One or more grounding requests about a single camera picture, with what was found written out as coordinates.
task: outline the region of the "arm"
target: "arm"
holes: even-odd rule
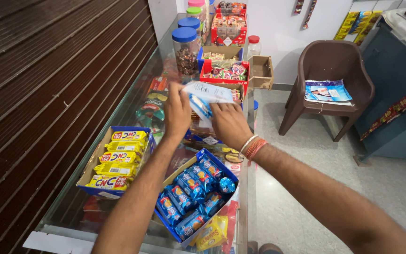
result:
[[[217,137],[229,147],[240,150],[253,136],[240,107],[212,104],[211,109]],[[356,191],[269,144],[254,155],[253,161],[277,179],[354,253],[406,253],[403,229]]]
[[[190,125],[189,97],[170,84],[164,106],[166,133],[139,175],[117,202],[92,253],[138,253],[161,191],[167,166]]]

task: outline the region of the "glass top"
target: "glass top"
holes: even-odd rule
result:
[[[93,141],[93,144],[82,158],[80,164],[65,184],[65,187],[42,218],[36,231],[87,241],[96,240],[99,229],[104,224],[117,200],[90,196],[81,188],[77,187],[76,182],[81,177],[85,165],[110,126],[137,125],[138,119],[136,118],[135,112],[144,102],[153,78],[165,75],[169,79],[176,79],[181,82],[189,81],[179,78],[176,74],[176,60],[173,53],[172,43],[172,31],[177,28],[178,19],[183,17],[185,17],[185,14],[177,15],[177,18],[166,32],[164,38],[162,38],[158,47],[151,55],[150,59],[143,67],[116,110],[112,113],[98,137]],[[250,87],[248,89],[248,95],[245,96],[243,108],[244,115],[248,119],[249,125],[253,130],[253,89]],[[182,144],[180,146],[183,151],[186,151],[186,153],[193,151],[195,154],[195,150],[187,148],[186,145]],[[238,177],[239,203],[238,210],[236,211],[232,246],[236,253],[247,253],[247,239],[249,238],[248,231],[250,231],[247,230],[247,215],[249,217],[255,216],[254,214],[248,214],[247,211],[247,196],[254,198],[254,195],[248,193],[248,191],[250,191],[248,185],[250,186],[253,184],[252,186],[254,186],[255,179],[254,169],[248,170],[246,160],[241,163],[240,168],[241,170]],[[249,207],[249,210],[251,210],[251,213],[255,213],[256,209],[251,209]],[[167,253],[172,250],[175,250],[174,253],[185,251],[160,221],[156,222],[151,220],[140,251],[145,253]],[[220,246],[212,248],[208,253],[222,253],[222,248]]]

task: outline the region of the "glass counter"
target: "glass counter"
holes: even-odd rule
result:
[[[93,144],[82,158],[80,164],[65,184],[65,187],[57,196],[41,222],[37,225],[36,230],[31,233],[30,237],[35,233],[41,232],[44,236],[49,235],[51,237],[51,235],[54,235],[61,237],[61,240],[51,240],[50,238],[49,240],[46,239],[46,242],[55,242],[57,245],[61,245],[62,243],[65,244],[65,242],[69,244],[71,240],[78,240],[79,244],[86,245],[87,243],[87,246],[80,247],[81,249],[87,248],[91,250],[93,242],[98,235],[99,228],[104,224],[105,219],[116,204],[117,200],[92,197],[82,189],[78,188],[76,182],[81,177],[85,165],[107,129],[110,126],[135,126],[137,123],[135,112],[144,102],[153,78],[161,76],[163,71],[167,70],[168,67],[176,66],[171,34],[173,29],[177,28],[177,20],[182,17],[185,17],[185,14],[178,14],[166,35],[162,38],[158,47],[151,55],[150,59],[143,67],[116,110],[112,113],[98,137],[93,141]],[[244,58],[246,59],[246,47],[244,53]],[[177,76],[173,76],[171,73],[170,76],[172,79],[176,78],[181,82],[185,81]],[[249,125],[253,129],[253,90],[251,88],[249,88],[248,95],[243,102],[243,109],[244,115],[248,118]],[[236,224],[234,227],[234,240],[232,246],[235,253],[247,253],[247,240],[249,238],[247,230],[247,197],[249,196],[253,199],[255,197],[254,189],[251,190],[251,193],[248,193],[250,192],[248,182],[252,181],[251,185],[252,188],[254,188],[254,169],[248,169],[246,160],[241,163],[240,168],[241,170],[238,177],[239,203],[238,210],[236,211]],[[98,204],[98,212],[93,211],[96,204]],[[41,241],[39,239],[28,238],[24,246],[32,249],[52,251],[51,248],[33,246],[33,240],[36,241],[35,246],[40,246],[42,244],[39,243],[39,241]],[[181,247],[161,222],[155,222],[153,220],[150,221],[140,251],[144,253],[186,253],[185,249]],[[222,253],[222,250],[221,247],[218,246],[205,253]]]

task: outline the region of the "grey floor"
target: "grey floor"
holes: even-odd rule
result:
[[[255,90],[256,134],[366,196],[406,229],[406,160],[373,157],[371,167],[358,167],[352,156],[364,148],[354,130],[338,143],[332,141],[341,126],[335,117],[303,115],[279,136],[288,96],[288,91]],[[258,166],[254,176],[255,183],[249,183],[249,240],[259,246],[274,243],[285,254],[351,253],[265,170]]]

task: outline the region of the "white bangle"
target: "white bangle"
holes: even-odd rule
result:
[[[244,148],[254,139],[254,138],[256,138],[258,135],[254,135],[254,136],[252,136],[246,143],[245,143],[245,145],[242,147],[242,149],[239,151],[239,154],[238,154],[238,156],[237,156],[237,158],[239,159],[240,158],[240,154],[242,153],[242,151],[244,150]]]

